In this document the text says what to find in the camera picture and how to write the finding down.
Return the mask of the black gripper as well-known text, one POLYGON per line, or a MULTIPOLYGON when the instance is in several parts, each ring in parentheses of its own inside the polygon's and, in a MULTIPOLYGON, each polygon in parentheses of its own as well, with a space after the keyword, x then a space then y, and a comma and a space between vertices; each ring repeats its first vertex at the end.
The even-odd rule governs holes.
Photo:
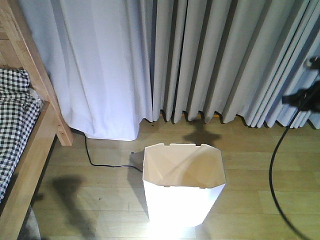
MULTIPOLYGON (((313 56, 307 58, 304 65, 309 70, 315 70, 320 73, 320 57, 313 56)), ((296 93, 291 95, 284 95, 282 103, 296 107, 300 111, 311 111, 313 113, 320 112, 320 81, 316 81, 309 88, 299 89, 296 93)))

